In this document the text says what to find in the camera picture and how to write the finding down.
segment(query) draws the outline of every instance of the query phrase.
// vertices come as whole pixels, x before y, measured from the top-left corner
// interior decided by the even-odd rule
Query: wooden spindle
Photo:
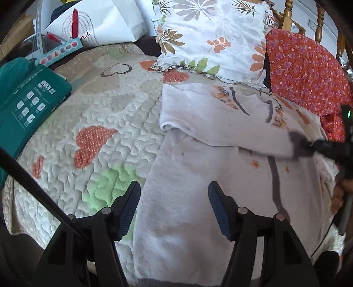
[[[322,39],[322,26],[324,25],[325,10],[323,10],[321,6],[317,3],[316,3],[316,7],[317,7],[317,28],[315,31],[315,41],[320,43]]]
[[[338,32],[336,56],[342,57],[343,52],[345,51],[345,46],[346,46],[346,37],[342,34],[342,32]]]
[[[346,52],[347,52],[349,63],[353,65],[353,51],[347,41],[346,41]]]
[[[283,16],[291,19],[292,18],[292,9],[293,9],[293,0],[286,0]]]
[[[279,29],[290,31],[292,28],[292,9],[293,9],[293,0],[286,0],[285,10],[283,12],[283,17],[278,25]]]

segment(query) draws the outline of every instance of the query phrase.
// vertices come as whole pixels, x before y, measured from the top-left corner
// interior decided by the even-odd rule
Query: hand
[[[353,194],[353,180],[345,179],[340,183],[336,183],[336,186],[334,188],[334,193],[332,196],[332,206],[331,206],[332,214],[336,214],[338,212],[338,209],[340,209],[341,206],[343,205],[344,190],[346,192]]]

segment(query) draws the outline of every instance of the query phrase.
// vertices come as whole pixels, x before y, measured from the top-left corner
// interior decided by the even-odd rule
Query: floral pillowcase
[[[152,0],[162,55],[157,71],[184,67],[227,83],[263,86],[265,34],[274,18],[266,2]]]

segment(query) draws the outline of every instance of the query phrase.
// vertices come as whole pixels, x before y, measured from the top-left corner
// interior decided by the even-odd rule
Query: green patch
[[[161,25],[163,25],[166,22],[166,16],[163,15],[161,18]]]
[[[145,180],[136,175],[132,168],[120,165],[102,172],[96,182],[87,184],[87,191],[82,196],[82,201],[96,213],[104,207],[111,206],[118,196],[124,195],[132,181],[138,181],[141,185]],[[124,240],[132,240],[133,228],[136,214],[133,217],[129,231],[124,236]]]
[[[208,63],[208,59],[203,58],[197,64],[196,64],[195,60],[192,60],[188,65],[186,65],[185,60],[183,60],[180,62],[179,65],[187,67],[190,71],[193,71],[196,74],[206,73],[206,74],[210,74],[210,75],[215,76],[219,72],[220,65],[214,66],[211,69],[209,69],[208,71],[205,71],[205,69],[207,67],[207,63]]]
[[[122,57],[125,56],[126,53],[124,49],[114,49],[112,47],[109,47],[107,52],[108,55],[115,60],[120,60]]]

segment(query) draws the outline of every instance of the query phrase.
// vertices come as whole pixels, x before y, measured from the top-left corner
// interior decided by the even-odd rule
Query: screw
[[[104,207],[102,209],[102,213],[103,214],[109,214],[112,211],[112,209],[110,207]]]
[[[276,219],[279,221],[283,221],[286,219],[286,217],[283,214],[277,213],[276,214]]]
[[[245,208],[245,207],[239,207],[239,208],[238,208],[238,212],[239,212],[240,214],[247,214],[247,208]]]

